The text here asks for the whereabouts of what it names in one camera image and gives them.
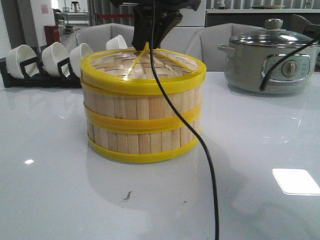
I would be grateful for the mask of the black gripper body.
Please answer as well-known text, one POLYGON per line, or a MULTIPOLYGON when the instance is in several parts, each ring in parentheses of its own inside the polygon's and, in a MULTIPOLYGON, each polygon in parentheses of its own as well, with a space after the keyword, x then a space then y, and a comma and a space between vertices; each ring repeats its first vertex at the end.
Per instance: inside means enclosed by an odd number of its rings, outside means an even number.
POLYGON ((196 11, 200 4, 200 0, 110 0, 115 6, 121 5, 140 6, 140 7, 156 7, 168 11, 177 11, 180 9, 192 9, 196 11))

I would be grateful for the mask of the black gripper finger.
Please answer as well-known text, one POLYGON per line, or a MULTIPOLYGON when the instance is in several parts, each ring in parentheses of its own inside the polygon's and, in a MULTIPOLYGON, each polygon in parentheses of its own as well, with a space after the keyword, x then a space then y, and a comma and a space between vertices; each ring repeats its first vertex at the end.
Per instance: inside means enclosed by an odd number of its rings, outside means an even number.
POLYGON ((132 38, 132 46, 137 51, 142 51, 146 43, 149 47, 152 45, 152 23, 153 11, 151 7, 134 7, 134 34, 132 38))
POLYGON ((183 15, 179 10, 161 11, 155 10, 155 19, 152 35, 152 48, 159 48, 167 34, 182 21, 183 15))

